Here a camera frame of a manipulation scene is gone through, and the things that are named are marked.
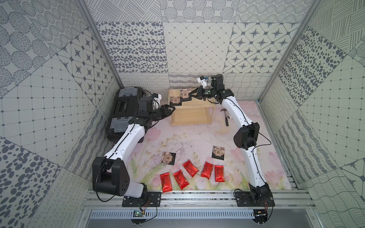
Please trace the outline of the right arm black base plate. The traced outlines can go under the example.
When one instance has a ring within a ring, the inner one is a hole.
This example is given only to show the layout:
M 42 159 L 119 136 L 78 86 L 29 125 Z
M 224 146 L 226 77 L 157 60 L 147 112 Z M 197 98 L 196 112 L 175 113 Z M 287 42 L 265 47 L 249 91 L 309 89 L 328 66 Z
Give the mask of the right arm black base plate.
M 239 189 L 236 189 L 233 192 L 233 196 L 236 200 L 238 207 L 260 207 L 260 208 L 269 208 L 274 207 L 275 202 L 273 196 L 269 196 L 264 199 L 256 199 L 251 192 L 243 192 Z

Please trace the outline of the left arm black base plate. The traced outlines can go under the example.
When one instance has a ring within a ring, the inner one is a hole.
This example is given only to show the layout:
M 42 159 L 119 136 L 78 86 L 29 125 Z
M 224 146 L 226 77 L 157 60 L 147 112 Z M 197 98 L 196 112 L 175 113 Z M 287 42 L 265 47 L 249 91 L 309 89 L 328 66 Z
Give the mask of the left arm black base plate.
M 139 198 L 124 197 L 122 207 L 159 207 L 162 192 L 145 192 Z

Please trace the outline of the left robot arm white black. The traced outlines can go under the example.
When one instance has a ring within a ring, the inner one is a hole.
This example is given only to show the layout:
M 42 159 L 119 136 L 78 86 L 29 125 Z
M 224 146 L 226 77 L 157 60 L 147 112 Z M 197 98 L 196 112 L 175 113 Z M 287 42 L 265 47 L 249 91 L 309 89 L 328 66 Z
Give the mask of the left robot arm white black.
M 92 162 L 93 191 L 145 199 L 147 190 L 144 184 L 130 180 L 126 162 L 153 122 L 171 116 L 174 111 L 174 106 L 160 105 L 154 97 L 141 98 L 138 109 L 117 144 L 105 156 L 96 157 Z

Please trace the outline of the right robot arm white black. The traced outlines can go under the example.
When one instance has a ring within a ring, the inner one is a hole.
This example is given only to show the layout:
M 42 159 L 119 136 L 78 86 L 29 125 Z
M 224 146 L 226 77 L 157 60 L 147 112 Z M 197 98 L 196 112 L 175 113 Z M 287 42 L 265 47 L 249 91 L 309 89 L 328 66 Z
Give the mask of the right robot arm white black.
M 249 174 L 250 198 L 253 202 L 267 201 L 272 198 L 272 192 L 260 167 L 257 156 L 257 140 L 259 136 L 259 124 L 254 123 L 244 113 L 230 89 L 226 89 L 223 83 L 223 75 L 211 77 L 211 86 L 207 85 L 208 78 L 197 78 L 200 86 L 189 93 L 190 97 L 206 100 L 214 98 L 224 109 L 228 111 L 238 126 L 238 131 L 233 137 L 235 145 L 242 151 L 246 168 Z

